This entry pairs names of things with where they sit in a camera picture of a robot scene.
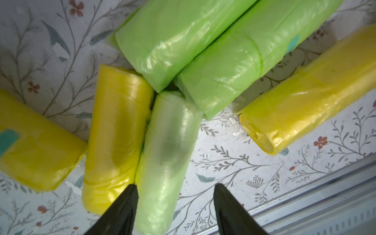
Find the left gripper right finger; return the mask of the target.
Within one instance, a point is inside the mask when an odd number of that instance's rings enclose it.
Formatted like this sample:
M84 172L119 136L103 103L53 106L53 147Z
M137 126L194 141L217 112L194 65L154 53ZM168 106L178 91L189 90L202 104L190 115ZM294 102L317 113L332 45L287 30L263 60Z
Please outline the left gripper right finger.
M267 235L223 184L216 184L213 193L220 235Z

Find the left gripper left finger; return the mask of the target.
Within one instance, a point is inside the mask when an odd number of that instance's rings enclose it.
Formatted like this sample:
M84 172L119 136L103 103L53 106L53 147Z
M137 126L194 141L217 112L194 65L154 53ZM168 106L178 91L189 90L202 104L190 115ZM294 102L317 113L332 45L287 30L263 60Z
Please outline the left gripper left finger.
M138 200L137 186L128 185L85 235L131 235Z

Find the pale green trash bag roll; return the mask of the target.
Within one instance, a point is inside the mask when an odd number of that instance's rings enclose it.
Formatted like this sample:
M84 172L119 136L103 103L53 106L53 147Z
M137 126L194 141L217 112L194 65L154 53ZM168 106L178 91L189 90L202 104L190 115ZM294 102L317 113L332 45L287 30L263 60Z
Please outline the pale green trash bag roll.
M181 92L157 95L135 177L137 234L164 235L170 228L202 119Z

